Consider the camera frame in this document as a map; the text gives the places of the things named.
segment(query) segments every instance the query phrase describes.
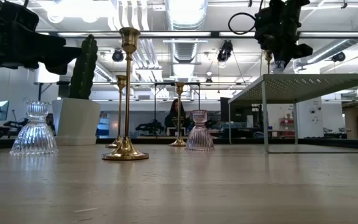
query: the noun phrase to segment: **tall brass candlestick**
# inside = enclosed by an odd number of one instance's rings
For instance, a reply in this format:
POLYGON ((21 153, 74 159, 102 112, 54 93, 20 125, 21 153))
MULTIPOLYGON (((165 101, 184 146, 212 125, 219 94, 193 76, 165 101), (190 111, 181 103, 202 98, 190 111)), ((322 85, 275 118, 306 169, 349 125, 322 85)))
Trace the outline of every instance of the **tall brass candlestick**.
POLYGON ((177 140, 174 143, 169 144, 169 146, 185 147, 186 143, 184 142, 183 138, 181 137, 181 124, 180 124, 181 94, 183 93, 183 87, 185 86, 185 84, 183 82, 176 82, 176 86, 177 86, 177 93, 178 93, 178 137, 177 137, 177 140))
POLYGON ((121 136, 121 111, 122 111, 122 89, 125 87, 125 75, 116 75, 117 78, 117 86, 119 92, 119 106, 118 106, 118 135, 116 140, 113 143, 108 144, 106 147, 110 149, 116 149, 122 143, 122 136, 121 136))
POLYGON ((131 81, 131 61, 132 54, 136 51, 137 48, 137 39, 140 36, 140 32, 137 29, 131 27, 124 27, 119 30, 119 33, 122 38, 122 48, 124 49, 127 57, 127 84, 126 84, 126 99, 125 99, 125 136, 122 140, 121 145, 118 148, 110 153, 103 154, 102 159, 106 160, 136 160, 136 159, 148 159, 149 155, 147 153, 142 153, 137 151, 132 145, 131 138, 129 137, 129 97, 131 95, 130 81, 131 81))

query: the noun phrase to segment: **ribbed glass vase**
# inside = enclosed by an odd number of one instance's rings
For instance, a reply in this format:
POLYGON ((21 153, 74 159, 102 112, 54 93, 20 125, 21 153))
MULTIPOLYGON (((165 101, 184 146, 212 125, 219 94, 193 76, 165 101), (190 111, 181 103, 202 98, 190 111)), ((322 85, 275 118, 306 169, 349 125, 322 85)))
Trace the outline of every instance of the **ribbed glass vase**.
POLYGON ((30 120, 17 136, 11 155, 29 156, 55 154, 58 152, 52 130, 46 124, 50 103, 27 102, 27 118, 30 120))
POLYGON ((205 127, 207 121, 206 110, 194 110, 191 112, 195 127, 191 130, 189 138, 187 139, 186 149, 189 150, 212 150, 214 149, 214 142, 212 137, 205 127))

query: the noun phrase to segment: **green cactus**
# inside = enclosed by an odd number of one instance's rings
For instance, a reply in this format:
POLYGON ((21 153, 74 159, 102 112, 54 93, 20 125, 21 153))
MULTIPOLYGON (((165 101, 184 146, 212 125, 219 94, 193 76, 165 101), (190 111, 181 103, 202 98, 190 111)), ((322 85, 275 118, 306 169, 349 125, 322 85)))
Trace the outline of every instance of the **green cactus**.
POLYGON ((82 54, 77 58, 70 82, 69 98, 88 100, 93 85, 94 70, 98 59, 98 45, 93 35, 82 42, 82 54))

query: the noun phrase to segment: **woman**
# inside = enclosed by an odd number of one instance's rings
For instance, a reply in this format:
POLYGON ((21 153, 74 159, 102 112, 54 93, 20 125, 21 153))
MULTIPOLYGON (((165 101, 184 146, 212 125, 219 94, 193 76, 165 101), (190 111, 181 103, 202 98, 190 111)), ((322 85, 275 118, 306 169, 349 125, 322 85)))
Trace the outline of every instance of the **woman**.
MULTIPOLYGON (((169 111, 168 116, 165 118, 165 127, 167 128, 175 128, 178 125, 178 112, 179 112, 179 102, 178 99, 175 99, 172 102, 171 110, 169 111)), ((190 112, 185 112, 185 109, 183 109, 183 105, 180 105, 180 116, 181 116, 181 127, 187 128, 191 121, 190 121, 190 112)))

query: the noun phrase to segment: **white planter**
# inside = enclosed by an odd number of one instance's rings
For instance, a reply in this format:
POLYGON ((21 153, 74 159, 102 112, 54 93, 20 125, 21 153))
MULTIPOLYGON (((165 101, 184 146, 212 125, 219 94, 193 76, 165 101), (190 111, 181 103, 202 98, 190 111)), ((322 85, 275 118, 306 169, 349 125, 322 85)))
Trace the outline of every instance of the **white planter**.
POLYGON ((52 102, 58 146, 96 144, 100 104, 91 100, 64 98, 52 102))

